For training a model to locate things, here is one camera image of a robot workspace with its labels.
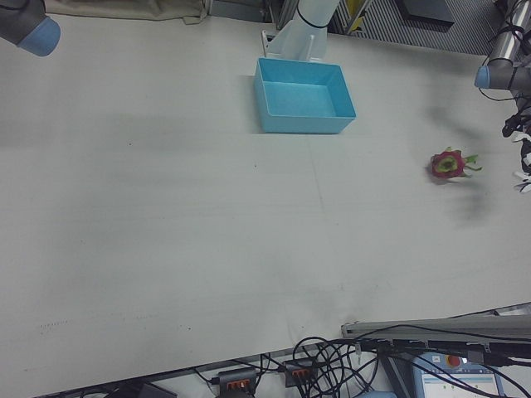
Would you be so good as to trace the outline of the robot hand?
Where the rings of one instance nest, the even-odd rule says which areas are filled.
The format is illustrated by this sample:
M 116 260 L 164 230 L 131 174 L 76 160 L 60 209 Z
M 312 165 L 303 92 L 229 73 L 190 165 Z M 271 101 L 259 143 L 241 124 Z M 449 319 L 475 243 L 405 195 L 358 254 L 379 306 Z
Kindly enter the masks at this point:
M 520 169 L 513 173 L 518 182 L 514 189 L 521 194 L 530 193 L 530 114 L 518 112 L 505 121 L 502 128 L 505 138 L 520 143 Z

